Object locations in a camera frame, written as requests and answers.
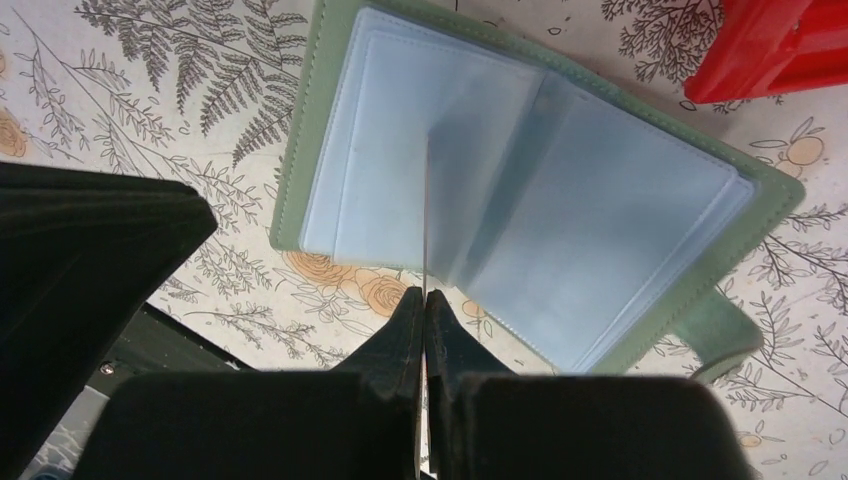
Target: red container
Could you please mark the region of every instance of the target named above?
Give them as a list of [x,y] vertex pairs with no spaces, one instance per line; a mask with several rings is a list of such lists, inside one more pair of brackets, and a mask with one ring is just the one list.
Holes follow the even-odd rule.
[[848,0],[724,0],[725,20],[683,84],[695,103],[848,83]]

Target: table surface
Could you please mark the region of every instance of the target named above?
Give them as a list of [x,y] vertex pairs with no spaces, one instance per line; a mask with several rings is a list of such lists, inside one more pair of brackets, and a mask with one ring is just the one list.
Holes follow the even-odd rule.
[[[715,36],[718,0],[440,3],[561,51],[804,182],[797,213],[720,283],[760,324],[765,347],[712,389],[757,478],[848,480],[848,88],[685,100],[680,83]],[[0,9],[0,159],[175,179],[215,210],[221,228],[155,306],[254,367],[327,368],[420,284],[411,272],[268,244],[312,1],[10,0]],[[507,365],[550,371],[477,305],[449,298]],[[667,337],[633,372],[695,365]]]

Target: metal bolt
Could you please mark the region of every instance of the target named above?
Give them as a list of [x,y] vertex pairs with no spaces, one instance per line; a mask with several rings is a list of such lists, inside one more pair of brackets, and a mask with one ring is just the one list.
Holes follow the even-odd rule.
[[115,366],[109,362],[103,362],[100,364],[100,373],[103,375],[112,375],[115,373]]

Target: wallet strap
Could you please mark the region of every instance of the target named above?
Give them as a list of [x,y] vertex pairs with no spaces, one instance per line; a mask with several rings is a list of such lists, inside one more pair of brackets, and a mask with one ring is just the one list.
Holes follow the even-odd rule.
[[671,333],[698,355],[702,366],[692,378],[703,383],[711,383],[763,346],[759,327],[716,290],[696,303]]

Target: green card holder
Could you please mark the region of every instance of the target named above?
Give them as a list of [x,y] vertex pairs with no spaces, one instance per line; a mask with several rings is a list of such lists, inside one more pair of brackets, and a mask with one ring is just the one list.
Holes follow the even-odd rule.
[[563,74],[607,103],[726,161],[756,184],[757,193],[745,210],[654,302],[626,337],[594,366],[593,372],[623,373],[669,333],[679,336],[698,355],[703,367],[695,372],[695,377],[704,382],[712,381],[760,348],[759,328],[714,286],[801,202],[804,190],[800,182],[651,108],[563,55],[422,1],[317,2],[282,164],[270,234],[274,248],[301,249],[298,239],[348,42],[356,15],[365,6]]

